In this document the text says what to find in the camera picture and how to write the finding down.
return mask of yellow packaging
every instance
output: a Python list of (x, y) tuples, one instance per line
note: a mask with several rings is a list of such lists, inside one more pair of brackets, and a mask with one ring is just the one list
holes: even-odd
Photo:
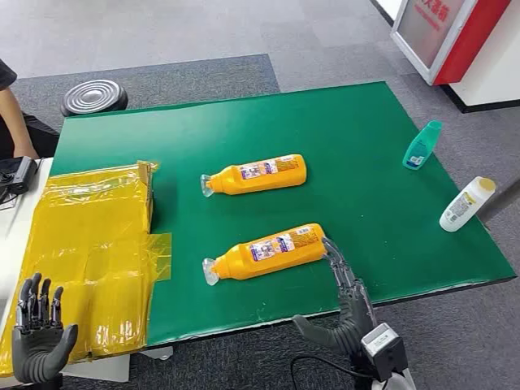
[(202, 268), (208, 284), (219, 279), (249, 279), (285, 268), (319, 260), (327, 253), (322, 242), (325, 233), (317, 223), (285, 230), (235, 245), (213, 260), (205, 258)]
[(244, 165), (231, 165), (216, 175), (201, 176), (202, 193), (252, 193), (305, 183), (306, 162), (301, 154), (289, 154)]
[[(78, 325), (70, 361), (146, 345), (155, 280), (170, 277), (171, 237), (149, 234), (153, 166), (147, 162), (50, 177), (32, 217), (18, 288), (35, 272), (63, 287), (62, 322)], [(11, 375), (18, 290), (0, 341)]]

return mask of round stool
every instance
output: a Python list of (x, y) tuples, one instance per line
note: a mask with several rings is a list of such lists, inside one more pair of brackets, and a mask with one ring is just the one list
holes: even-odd
[(63, 96), (63, 116), (123, 111), (128, 105), (126, 91), (111, 80), (91, 80), (76, 85)]

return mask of bottle label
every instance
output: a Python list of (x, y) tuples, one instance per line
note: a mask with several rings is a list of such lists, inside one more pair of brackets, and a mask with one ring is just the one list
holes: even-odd
[(424, 157), (428, 154), (428, 149), (423, 143), (423, 141), (418, 141), (415, 144), (407, 160), (407, 164), (411, 167), (419, 167), (420, 163), (424, 160)]
[(281, 234), (270, 240), (258, 241), (249, 245), (253, 260), (259, 262), (291, 250), (311, 245), (318, 241), (318, 236), (310, 226), (300, 227), (291, 232)]
[(476, 201), (475, 201), (473, 198), (469, 196), (469, 193), (465, 191), (464, 193), (463, 193), (462, 196), (459, 197), (455, 202), (454, 202), (450, 208), (446, 210), (446, 212), (444, 215), (451, 223), (454, 223), (457, 221), (457, 219), (458, 219), (459, 217), (462, 217), (463, 215), (464, 215), (466, 211), (469, 209), (471, 205), (474, 205), (475, 203)]
[(283, 156), (279, 158), (272, 158), (259, 162), (252, 162), (238, 167), (242, 179), (253, 179), (262, 175), (272, 175), (273, 173), (288, 171), (298, 167), (298, 162), (294, 156)]

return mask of robotic hand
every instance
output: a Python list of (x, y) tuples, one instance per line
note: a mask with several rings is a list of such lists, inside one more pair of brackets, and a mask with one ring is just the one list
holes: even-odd
[(51, 280), (44, 280), (38, 298), (41, 279), (39, 273), (26, 279), (20, 290), (16, 308), (11, 342), (13, 371), (16, 379), (24, 384), (54, 379), (67, 364), (78, 337), (76, 324), (63, 330), (60, 303), (63, 288), (58, 287), (54, 292), (49, 318)]
[(363, 282), (354, 276), (336, 244), (326, 237), (322, 241), (328, 251), (325, 258), (338, 285), (339, 324), (334, 329), (325, 329), (301, 315), (295, 315), (293, 321), (308, 340), (355, 357), (362, 351), (362, 338), (377, 325), (374, 310)]
[[(338, 286), (339, 324), (325, 329), (295, 315), (296, 326), (308, 340), (349, 356), (357, 371), (355, 388), (415, 390), (402, 339), (386, 323), (378, 326), (363, 282), (334, 242), (326, 237), (322, 242)], [(367, 378), (374, 380), (371, 386)]]

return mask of table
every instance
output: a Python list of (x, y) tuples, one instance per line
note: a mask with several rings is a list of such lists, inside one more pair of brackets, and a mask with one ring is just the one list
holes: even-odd
[[(164, 106), (66, 119), (51, 175), (134, 163), (153, 178), (152, 232), (172, 232), (171, 278), (152, 299), (149, 345), (337, 309), (325, 261), (210, 287), (202, 261), (232, 245), (322, 224), (375, 304), (509, 280), (514, 271), (477, 219), (438, 225), (458, 190), (434, 156), (402, 160), (417, 129), (384, 83)], [(202, 195), (198, 178), (233, 163), (303, 154), (301, 186)]]
[[(0, 210), (0, 335), (4, 331), (11, 300), (17, 293), (16, 284), (31, 230), (32, 213), (44, 191), (52, 162), (52, 158), (45, 158), (41, 162), (38, 160), (38, 172), (29, 191), (18, 197), (15, 207)], [(119, 355), (108, 357), (102, 362), (66, 365), (62, 372), (69, 376), (126, 382), (128, 380), (129, 366), (130, 355)], [(18, 384), (20, 383), (14, 377), (0, 378), (0, 388), (10, 388)]]

